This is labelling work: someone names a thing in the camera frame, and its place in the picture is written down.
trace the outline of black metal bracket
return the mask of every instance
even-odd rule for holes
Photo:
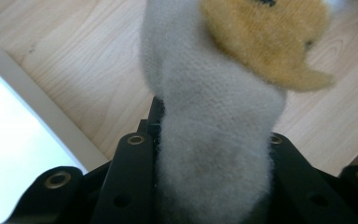
[[[82,175],[57,167],[39,176],[6,223],[156,223],[155,160],[163,103],[124,136],[111,162]],[[275,163],[268,223],[358,223],[358,166],[339,178],[314,169],[280,134],[271,137]]]

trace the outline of fuzzy fabric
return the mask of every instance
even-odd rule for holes
[[[294,91],[333,83],[306,64],[329,21],[324,1],[202,0],[201,8],[219,48],[266,81]]]
[[[261,223],[254,216],[268,205],[269,136],[285,90],[216,46],[200,0],[148,0],[141,40],[145,79],[165,104],[157,164],[163,223]]]

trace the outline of wooden floor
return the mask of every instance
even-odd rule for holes
[[[358,0],[334,18],[310,64],[337,85],[290,93],[275,132],[315,167],[337,175],[358,154]],[[140,70],[145,0],[0,0],[0,48],[108,158],[147,116]]]

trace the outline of plush toy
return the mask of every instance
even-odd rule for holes
[[[260,223],[270,191],[270,132],[286,89],[326,87],[306,52],[327,0],[148,0],[145,79],[165,104],[158,154],[164,223]]]

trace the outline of yellow plush toy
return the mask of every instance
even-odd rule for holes
[[[218,47],[267,82],[293,91],[332,83],[305,63],[328,23],[323,1],[202,0],[201,10]]]

